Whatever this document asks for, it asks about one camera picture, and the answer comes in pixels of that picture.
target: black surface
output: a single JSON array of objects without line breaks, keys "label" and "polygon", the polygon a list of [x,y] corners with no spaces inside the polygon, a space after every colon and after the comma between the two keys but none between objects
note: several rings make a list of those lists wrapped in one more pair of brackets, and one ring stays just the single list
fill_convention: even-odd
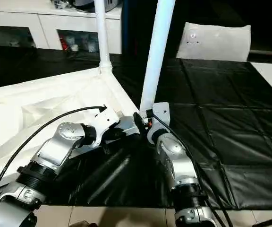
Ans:
[{"label": "black surface", "polygon": [[[139,106],[146,59],[112,55],[113,74]],[[0,86],[98,66],[98,55],[0,48]],[[156,102],[228,209],[272,209],[272,88],[250,63],[164,61]],[[137,136],[74,158],[49,204],[168,207],[165,170]],[[217,207],[211,190],[207,194]]]}]

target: black plastic sheet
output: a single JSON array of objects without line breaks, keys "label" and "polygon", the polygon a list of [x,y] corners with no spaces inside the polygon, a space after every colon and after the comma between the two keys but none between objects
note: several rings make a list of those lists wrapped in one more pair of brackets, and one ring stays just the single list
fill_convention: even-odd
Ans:
[{"label": "black plastic sheet", "polygon": [[[139,106],[145,60],[111,56]],[[0,86],[98,66],[97,55],[0,48]],[[250,63],[165,60],[156,102],[228,209],[272,209],[272,88]],[[68,161],[48,204],[170,207],[166,170],[137,135]],[[205,182],[214,207],[214,195]]]}]

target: black cable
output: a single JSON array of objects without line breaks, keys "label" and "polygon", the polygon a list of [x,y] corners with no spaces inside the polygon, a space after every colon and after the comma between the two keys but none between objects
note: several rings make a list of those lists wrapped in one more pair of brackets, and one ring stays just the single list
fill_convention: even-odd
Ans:
[{"label": "black cable", "polygon": [[5,167],[3,168],[3,170],[0,173],[0,181],[2,180],[5,172],[7,171],[8,167],[10,166],[11,162],[14,160],[14,158],[19,154],[19,152],[24,148],[24,146],[34,137],[36,136],[41,130],[43,130],[46,126],[48,126],[49,124],[53,123],[54,121],[58,120],[59,118],[62,118],[64,116],[67,116],[69,114],[73,114],[76,112],[80,112],[83,110],[91,110],[91,109],[99,109],[100,112],[104,111],[106,109],[105,106],[90,106],[90,107],[83,107],[83,108],[79,108],[76,110],[72,110],[66,113],[63,113],[55,118],[53,118],[52,120],[48,121],[47,123],[43,124],[38,130],[36,130],[28,139],[26,139],[26,141],[14,152],[14,154],[11,156],[11,158],[8,160],[8,162],[6,163]]},{"label": "black cable", "polygon": [[[200,165],[194,160],[194,158],[193,158],[193,155],[192,155],[192,153],[190,152],[190,150],[189,150],[189,148],[188,148],[188,146],[186,146],[186,144],[184,143],[184,141],[182,140],[182,138],[173,130],[173,129],[171,129],[166,123],[164,123],[159,117],[157,117],[154,113],[152,113],[152,116],[157,120],[157,121],[159,121],[164,127],[166,127],[181,143],[182,143],[182,145],[185,147],[185,149],[186,149],[186,152],[187,152],[187,155],[189,156],[189,158],[191,159],[191,161],[192,161],[192,163],[193,163],[193,166],[194,166],[194,169],[195,169],[195,172],[197,173],[197,179],[198,179],[198,181],[199,181],[199,183],[200,183],[200,185],[202,185],[203,186],[203,181],[202,181],[202,179],[201,179],[201,175],[200,175],[200,170],[201,171],[203,171],[202,170],[202,168],[200,167]],[[215,198],[216,198],[216,200],[217,200],[217,202],[218,202],[218,204],[220,205],[220,209],[222,210],[222,212],[223,212],[223,214],[224,214],[224,216],[225,216],[225,218],[226,218],[226,220],[227,220],[227,223],[228,223],[228,225],[229,225],[229,227],[233,227],[233,224],[232,224],[232,222],[231,222],[231,220],[230,220],[230,217],[229,217],[229,215],[228,215],[228,213],[227,213],[227,211],[225,210],[225,208],[224,208],[224,206],[223,206],[223,204],[222,204],[222,202],[221,202],[221,200],[220,200],[220,197],[219,197],[219,195],[218,195],[218,193],[216,193],[216,190],[215,190],[215,188],[213,187],[213,186],[211,186],[210,185],[210,187],[211,187],[211,190],[212,190],[212,192],[213,192],[213,194],[215,195]],[[211,207],[211,204],[210,204],[210,202],[206,199],[206,204],[211,208],[211,210],[213,211],[213,209],[212,209],[212,207]],[[223,221],[221,220],[221,218],[219,217],[219,215],[214,211],[213,212],[213,214],[215,215],[215,217],[217,218],[217,220],[218,220],[218,222],[221,224],[221,226],[222,227],[225,227],[225,225],[224,225],[224,223],[223,223]]]}]

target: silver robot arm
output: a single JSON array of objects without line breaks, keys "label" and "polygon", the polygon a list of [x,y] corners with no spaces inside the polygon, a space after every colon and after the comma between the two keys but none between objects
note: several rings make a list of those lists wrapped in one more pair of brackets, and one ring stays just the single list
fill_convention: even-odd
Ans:
[{"label": "silver robot arm", "polygon": [[72,151],[82,145],[88,150],[100,145],[102,135],[119,122],[116,113],[107,108],[97,115],[91,125],[64,122],[52,138],[38,149],[19,177],[5,187],[0,195],[0,227],[35,227],[39,209],[51,193],[55,178],[60,174]]},{"label": "silver robot arm", "polygon": [[[152,114],[167,125],[170,124],[168,103],[155,103],[147,117],[152,117]],[[205,204],[206,196],[200,187],[193,162],[187,155],[186,148],[157,119],[151,118],[151,125],[147,139],[156,145],[159,159],[169,170],[168,186],[176,211],[176,226],[216,226],[213,213]]]}]

